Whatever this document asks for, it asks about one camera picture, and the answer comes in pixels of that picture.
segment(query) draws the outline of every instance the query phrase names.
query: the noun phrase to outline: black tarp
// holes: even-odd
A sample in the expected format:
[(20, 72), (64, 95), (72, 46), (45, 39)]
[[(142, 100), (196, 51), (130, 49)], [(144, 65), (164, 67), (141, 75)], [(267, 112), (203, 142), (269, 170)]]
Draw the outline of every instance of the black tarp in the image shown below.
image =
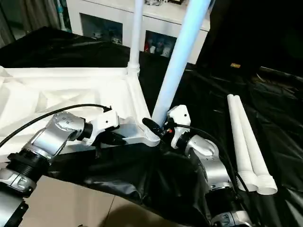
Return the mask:
[[(0, 65), (125, 67), (129, 48), (48, 28), (0, 50)], [(139, 81), (153, 110), (168, 59), (140, 54)], [(303, 108), (296, 90), (254, 82), (248, 72), (188, 66), (172, 106), (187, 106), (192, 126), (215, 136), (236, 167), (226, 96), (240, 95), (262, 154), (278, 186), (273, 196), (252, 193), (269, 227), (303, 226)], [(165, 145), (109, 148), (59, 156), (49, 176), (112, 193), (182, 224), (205, 225), (203, 178), (196, 166)]]

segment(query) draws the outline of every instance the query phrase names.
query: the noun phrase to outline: black cable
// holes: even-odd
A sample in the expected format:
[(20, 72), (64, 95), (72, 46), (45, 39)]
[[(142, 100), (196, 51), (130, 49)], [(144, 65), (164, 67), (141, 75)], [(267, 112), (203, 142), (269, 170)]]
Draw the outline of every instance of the black cable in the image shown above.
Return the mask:
[[(194, 131), (197, 131), (197, 132), (199, 132), (199, 133), (202, 133), (202, 134), (203, 134), (202, 137), (205, 137), (205, 136), (208, 137), (208, 138), (209, 138), (210, 140), (212, 140), (217, 146), (219, 146), (219, 150), (221, 150), (221, 151), (224, 152), (224, 154), (225, 154), (225, 159), (226, 159), (226, 161), (228, 162), (228, 165), (230, 166), (230, 169), (231, 169), (231, 171), (232, 171), (232, 177), (233, 177), (232, 184), (233, 184), (234, 189), (238, 189), (237, 179), (236, 179), (236, 176), (237, 176), (238, 179), (240, 180), (241, 184), (242, 184), (243, 187), (244, 187), (244, 190), (245, 190), (245, 192), (246, 192), (246, 194), (247, 194), (247, 196), (248, 196), (248, 198), (249, 198), (249, 200), (250, 200), (250, 204), (251, 204), (251, 206), (253, 207), (254, 212), (257, 214), (259, 223), (261, 224), (261, 226), (264, 227), (264, 224), (263, 224), (263, 222), (262, 222), (262, 220), (261, 220), (261, 215), (260, 215), (260, 213), (259, 213), (259, 211), (258, 211), (258, 209), (257, 209), (257, 206), (256, 206), (256, 204), (254, 203), (254, 201), (252, 200), (251, 194), (250, 194), (250, 192), (249, 192), (249, 190), (248, 190), (248, 188), (247, 188), (245, 182), (243, 181), (243, 179), (241, 178), (241, 176), (240, 176), (240, 175), (235, 171), (235, 169), (233, 168), (232, 162), (231, 162), (231, 160), (229, 159), (228, 153), (227, 153), (227, 151), (224, 149), (223, 145), (222, 145), (214, 136), (212, 136), (211, 134), (209, 134), (208, 132), (206, 132), (206, 131), (204, 131), (204, 130), (202, 130), (202, 129), (198, 129), (198, 128), (195, 128), (195, 127), (192, 127), (192, 126), (188, 126), (188, 125), (183, 125), (183, 124), (176, 124), (176, 125), (177, 125), (176, 127), (182, 127), (182, 128), (192, 129), (192, 130), (194, 130)], [(245, 205), (244, 202), (242, 202), (242, 205), (244, 206), (245, 210), (247, 210), (247, 211), (250, 210), (250, 209), (247, 209), (247, 206)], [(250, 213), (249, 216), (255, 217), (255, 215), (252, 215), (253, 212), (249, 212), (249, 213)]]
[(73, 109), (73, 108), (78, 108), (78, 107), (83, 107), (83, 106), (95, 106), (95, 107), (100, 107), (100, 108), (103, 108), (104, 112), (106, 111), (109, 111), (111, 110), (111, 108), (109, 107), (106, 107), (106, 106), (103, 106), (103, 105), (98, 105), (98, 104), (78, 104), (78, 105), (71, 105), (71, 106), (67, 106), (67, 107), (64, 107), (64, 108), (61, 108), (61, 109), (58, 109), (58, 110), (54, 110), (54, 111), (51, 111), (47, 114), (44, 114), (40, 117), (37, 117), (35, 118), (34, 120), (26, 123), (25, 125), (23, 125), (22, 127), (18, 128), (17, 130), (13, 131), (10, 135), (8, 135), (4, 140), (2, 140), (0, 142), (0, 148), (7, 142), (9, 141), (11, 138), (13, 138), (14, 136), (16, 136), (19, 132), (21, 132), (22, 130), (24, 130), (25, 128), (27, 128), (28, 126), (38, 122), (39, 120), (45, 118), (45, 117), (48, 117), (48, 116), (51, 116), (53, 114), (56, 114), (56, 113), (59, 113), (59, 112), (62, 112), (62, 111), (65, 111), (65, 110), (69, 110), (69, 109)]

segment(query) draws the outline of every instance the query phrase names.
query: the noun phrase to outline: white pole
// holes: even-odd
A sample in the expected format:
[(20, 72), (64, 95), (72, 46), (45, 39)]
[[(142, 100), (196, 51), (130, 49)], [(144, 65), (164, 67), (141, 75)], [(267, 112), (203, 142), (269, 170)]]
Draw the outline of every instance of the white pole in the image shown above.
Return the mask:
[(132, 45), (129, 57), (128, 68), (131, 70), (139, 69), (139, 50), (140, 50), (140, 36), (143, 17), (144, 0), (136, 0), (134, 9)]
[[(257, 176), (252, 170), (250, 155), (248, 154), (240, 118), (238, 115), (238, 107), (233, 95), (227, 96), (229, 114), (232, 123), (232, 136), (235, 146), (238, 173), (245, 182), (250, 192), (257, 190)], [(244, 187), (238, 181), (238, 187), (244, 191)]]
[(272, 195), (277, 192), (277, 187), (274, 178), (269, 174), (266, 163), (262, 156), (258, 142), (251, 128), (239, 96), (234, 97), (238, 107), (240, 121), (250, 155), (250, 161), (253, 171), (257, 175), (258, 189), (257, 193), (261, 195)]
[(169, 66), (152, 113), (152, 120), (162, 126), (177, 91), (187, 60), (193, 49), (211, 0), (191, 0), (177, 38)]

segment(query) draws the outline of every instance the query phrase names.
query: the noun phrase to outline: robotic arm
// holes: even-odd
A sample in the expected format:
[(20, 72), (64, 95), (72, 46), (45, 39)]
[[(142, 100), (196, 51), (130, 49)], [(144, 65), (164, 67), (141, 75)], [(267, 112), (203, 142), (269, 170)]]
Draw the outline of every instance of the robotic arm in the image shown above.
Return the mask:
[(174, 149), (179, 148), (188, 158), (192, 158), (194, 154), (199, 159), (208, 182), (209, 190), (205, 198), (213, 227), (253, 226), (238, 200), (224, 164), (219, 159), (217, 146), (185, 128), (190, 125), (185, 105), (176, 106), (167, 113), (163, 128), (147, 118), (143, 119), (143, 123)]
[(118, 126), (114, 110), (89, 123), (68, 112), (55, 114), (20, 152), (8, 156), (11, 162), (0, 170), (0, 227), (19, 226), (28, 209), (23, 198), (31, 195), (37, 181), (67, 141), (86, 139), (89, 146), (100, 133)]
[[(217, 146), (181, 126), (190, 125), (186, 106), (173, 108), (167, 117), (164, 129), (147, 118), (143, 119), (143, 123), (174, 149), (179, 148), (188, 158), (195, 156), (199, 159), (199, 166), (203, 168), (209, 186), (205, 198), (212, 217), (211, 225), (252, 227), (247, 212), (233, 190), (226, 168), (219, 159)], [(37, 181), (67, 141), (84, 140), (90, 146), (98, 140), (98, 135), (118, 126), (118, 116), (113, 110), (89, 123), (68, 112), (55, 114), (20, 152), (8, 156), (11, 162), (0, 170), (0, 227), (19, 226), (28, 209), (23, 198), (31, 195)]]

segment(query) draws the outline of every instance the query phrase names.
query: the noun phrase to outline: curtain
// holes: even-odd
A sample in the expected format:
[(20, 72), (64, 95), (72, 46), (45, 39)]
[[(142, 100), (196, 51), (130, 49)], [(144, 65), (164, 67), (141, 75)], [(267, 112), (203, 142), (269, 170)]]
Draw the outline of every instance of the curtain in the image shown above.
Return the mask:
[(19, 0), (26, 33), (48, 26), (60, 29), (60, 22), (53, 0)]
[(7, 23), (3, 9), (0, 6), (0, 47), (15, 41), (15, 37)]

